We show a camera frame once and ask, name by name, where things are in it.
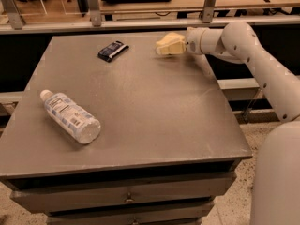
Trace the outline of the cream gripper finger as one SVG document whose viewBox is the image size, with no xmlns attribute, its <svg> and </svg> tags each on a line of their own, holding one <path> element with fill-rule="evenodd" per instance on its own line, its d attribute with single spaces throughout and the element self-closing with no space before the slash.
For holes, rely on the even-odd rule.
<svg viewBox="0 0 300 225">
<path fill-rule="evenodd" d="M 166 34 L 161 40 L 157 41 L 156 46 L 160 47 L 160 46 L 170 45 L 170 44 L 174 44 L 177 42 L 184 42 L 184 41 L 185 41 L 185 37 L 183 35 L 171 32 Z"/>
<path fill-rule="evenodd" d="M 156 48 L 156 52 L 159 55 L 177 55 L 186 51 L 184 43 L 174 43 L 170 45 L 159 46 Z"/>
</svg>

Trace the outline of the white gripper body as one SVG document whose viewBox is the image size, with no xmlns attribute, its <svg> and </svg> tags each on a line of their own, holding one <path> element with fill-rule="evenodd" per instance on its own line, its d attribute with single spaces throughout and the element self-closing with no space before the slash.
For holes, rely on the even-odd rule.
<svg viewBox="0 0 300 225">
<path fill-rule="evenodd" d="M 204 28 L 189 27 L 186 32 L 187 51 L 192 54 L 202 54 L 201 40 L 205 32 Z"/>
</svg>

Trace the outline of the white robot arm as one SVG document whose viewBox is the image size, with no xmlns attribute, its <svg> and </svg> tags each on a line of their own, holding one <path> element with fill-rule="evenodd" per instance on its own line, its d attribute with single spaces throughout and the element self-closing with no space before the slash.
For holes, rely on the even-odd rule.
<svg viewBox="0 0 300 225">
<path fill-rule="evenodd" d="M 212 55 L 247 66 L 280 122 L 256 156 L 249 225 L 300 225 L 300 79 L 245 22 L 168 33 L 156 42 L 156 53 Z"/>
</svg>

